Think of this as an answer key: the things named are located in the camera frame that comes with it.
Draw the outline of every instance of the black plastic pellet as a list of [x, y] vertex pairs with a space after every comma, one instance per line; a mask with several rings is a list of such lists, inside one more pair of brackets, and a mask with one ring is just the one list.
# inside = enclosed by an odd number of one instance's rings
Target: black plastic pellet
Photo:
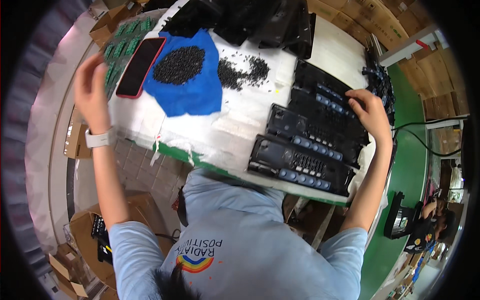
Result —
[[218, 62], [218, 77], [222, 83], [222, 87], [241, 91], [242, 85], [260, 87], [267, 78], [270, 68], [265, 61], [259, 57], [250, 57], [250, 73], [237, 71], [233, 67], [236, 63], [222, 58]]
[[153, 78], [164, 84], [185, 84], [202, 70], [205, 50], [181, 47], [168, 53], [154, 68]]

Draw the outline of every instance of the person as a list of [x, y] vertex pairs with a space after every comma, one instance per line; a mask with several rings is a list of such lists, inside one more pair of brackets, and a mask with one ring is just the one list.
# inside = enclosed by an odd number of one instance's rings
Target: person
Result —
[[[110, 127], [101, 54], [76, 72], [75, 104], [90, 134]], [[283, 222], [284, 194], [198, 168], [183, 188], [188, 226], [166, 257], [145, 225], [131, 221], [110, 146], [93, 148], [98, 201], [123, 299], [357, 299], [367, 231], [392, 153], [382, 101], [350, 90], [349, 104], [376, 149], [340, 231], [318, 253]], [[365, 109], [358, 101], [363, 101]]]
[[410, 254], [430, 250], [436, 242], [448, 238], [455, 231], [455, 213], [448, 209], [447, 201], [433, 197], [414, 223], [404, 251]]

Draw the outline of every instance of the watch strap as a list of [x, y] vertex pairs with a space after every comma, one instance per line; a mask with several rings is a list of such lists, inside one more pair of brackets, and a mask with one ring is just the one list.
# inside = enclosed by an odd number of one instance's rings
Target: watch strap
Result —
[[92, 135], [90, 128], [85, 131], [85, 141], [88, 148], [112, 145], [117, 138], [115, 130], [111, 127], [106, 133]]

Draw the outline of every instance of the power cord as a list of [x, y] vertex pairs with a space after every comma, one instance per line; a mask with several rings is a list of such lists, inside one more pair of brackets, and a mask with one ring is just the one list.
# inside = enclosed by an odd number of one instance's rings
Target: power cord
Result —
[[402, 128], [410, 126], [410, 125], [428, 125], [428, 124], [440, 123], [440, 122], [443, 122], [443, 121], [466, 120], [466, 119], [467, 119], [467, 117], [452, 117], [452, 118], [446, 118], [446, 119], [435, 120], [435, 121], [430, 121], [430, 122], [412, 122], [412, 123], [407, 123], [407, 124], [398, 126], [396, 128], [393, 128], [392, 131], [402, 129]]
[[169, 239], [171, 240], [173, 243], [176, 243], [180, 237], [180, 229], [175, 229], [173, 232], [172, 232], [172, 235], [168, 235], [168, 234], [162, 234], [162, 233], [156, 233], [155, 234], [156, 236], [158, 237], [161, 237], [161, 238], [165, 238], [165, 239]]
[[396, 136], [397, 134], [400, 132], [400, 130], [404, 130], [404, 131], [407, 131], [409, 132], [410, 134], [412, 134], [414, 137], [417, 138], [417, 140], [425, 147], [425, 149], [427, 149], [428, 152], [432, 153], [433, 155], [436, 155], [436, 156], [439, 156], [439, 157], [447, 157], [447, 156], [451, 156], [453, 154], [457, 154], [458, 152], [462, 151], [462, 149], [458, 149], [458, 150], [455, 150], [454, 152], [451, 152], [451, 153], [447, 153], [447, 154], [441, 154], [441, 153], [437, 153], [435, 151], [433, 151], [432, 149], [430, 149], [422, 140], [421, 138], [419, 138], [418, 135], [414, 134], [412, 131], [406, 129], [406, 128], [398, 128], [398, 130], [395, 132], [395, 135], [393, 137], [394, 140], [396, 140]]
[[394, 136], [393, 136], [393, 140], [396, 141], [396, 136], [398, 135], [398, 133], [400, 132], [400, 130], [404, 130], [404, 131], [409, 132], [409, 133], [412, 134], [413, 136], [415, 136], [415, 137], [417, 138], [417, 140], [420, 141], [420, 143], [425, 147], [425, 149], [427, 149], [427, 151], [430, 152], [431, 154], [436, 155], [436, 156], [439, 156], [439, 157], [448, 157], [448, 156], [457, 154], [457, 153], [460, 152], [462, 149], [458, 149], [458, 150], [455, 150], [454, 152], [447, 153], [447, 154], [437, 153], [437, 152], [433, 151], [432, 149], [430, 149], [430, 148], [421, 140], [421, 138], [420, 138], [418, 135], [416, 135], [416, 134], [413, 133], [412, 131], [406, 129], [405, 127], [410, 126], [410, 125], [435, 124], [435, 123], [440, 123], [440, 122], [448, 121], [448, 120], [466, 120], [466, 119], [467, 119], [467, 117], [452, 117], [452, 118], [447, 118], [447, 119], [442, 119], [442, 120], [435, 120], [435, 121], [430, 121], [430, 122], [411, 122], [411, 123], [407, 123], [407, 124], [404, 124], [404, 125], [401, 125], [401, 126], [398, 126], [398, 127], [392, 129], [392, 131], [395, 131], [395, 134], [394, 134]]

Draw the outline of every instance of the rainbow logo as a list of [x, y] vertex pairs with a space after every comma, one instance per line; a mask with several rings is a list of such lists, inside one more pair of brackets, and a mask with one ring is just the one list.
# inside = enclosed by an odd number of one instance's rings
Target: rainbow logo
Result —
[[213, 262], [213, 257], [205, 258], [194, 261], [187, 255], [177, 256], [177, 264], [182, 264], [182, 270], [190, 273], [199, 273], [206, 270]]

